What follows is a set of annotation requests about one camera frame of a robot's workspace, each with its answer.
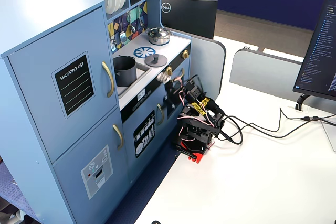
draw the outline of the monitor screen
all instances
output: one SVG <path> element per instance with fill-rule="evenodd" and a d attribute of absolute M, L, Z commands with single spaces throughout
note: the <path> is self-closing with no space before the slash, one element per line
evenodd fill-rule
<path fill-rule="evenodd" d="M 217 0 L 161 0 L 163 26 L 213 39 Z"/>
<path fill-rule="evenodd" d="M 293 91 L 336 100 L 336 0 L 324 0 Z"/>

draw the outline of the shopping list sign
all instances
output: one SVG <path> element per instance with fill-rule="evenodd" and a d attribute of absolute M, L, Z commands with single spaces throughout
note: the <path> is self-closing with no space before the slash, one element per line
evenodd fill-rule
<path fill-rule="evenodd" d="M 95 94 L 86 55 L 58 71 L 55 79 L 67 115 Z"/>

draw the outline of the dell logo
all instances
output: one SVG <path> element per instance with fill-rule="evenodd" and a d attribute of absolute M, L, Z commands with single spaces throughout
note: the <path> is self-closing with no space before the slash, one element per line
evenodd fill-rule
<path fill-rule="evenodd" d="M 161 5 L 161 11 L 163 11 L 164 13 L 170 12 L 170 9 L 171 9 L 170 4 L 167 2 Z"/>

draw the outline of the chalkboard label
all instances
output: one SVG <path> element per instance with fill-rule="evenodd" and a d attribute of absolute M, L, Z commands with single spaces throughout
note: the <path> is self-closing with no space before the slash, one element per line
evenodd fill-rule
<path fill-rule="evenodd" d="M 155 137 L 155 111 L 153 110 L 133 133 L 135 157 L 138 158 L 143 150 Z"/>
<path fill-rule="evenodd" d="M 57 72 L 55 79 L 67 115 L 95 94 L 86 55 Z"/>

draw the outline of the toy kitchen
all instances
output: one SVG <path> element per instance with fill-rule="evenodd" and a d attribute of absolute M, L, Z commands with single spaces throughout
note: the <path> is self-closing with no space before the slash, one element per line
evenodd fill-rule
<path fill-rule="evenodd" d="M 0 5 L 0 156 L 41 223 L 105 223 L 177 125 L 166 84 L 218 95 L 225 53 L 164 28 L 161 0 Z"/>

